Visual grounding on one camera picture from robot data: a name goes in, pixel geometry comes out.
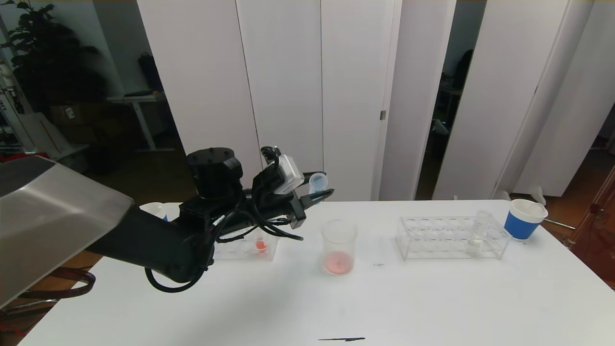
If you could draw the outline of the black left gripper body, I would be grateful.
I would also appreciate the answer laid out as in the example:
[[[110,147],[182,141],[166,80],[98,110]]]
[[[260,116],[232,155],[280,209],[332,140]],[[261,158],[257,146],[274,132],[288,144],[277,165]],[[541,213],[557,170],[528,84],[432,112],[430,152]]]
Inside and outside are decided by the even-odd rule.
[[[283,186],[285,179],[279,172],[262,171],[252,181],[252,202],[255,214],[265,220],[285,216],[292,229],[298,228],[306,219],[306,213],[294,191],[279,195],[274,190]]]

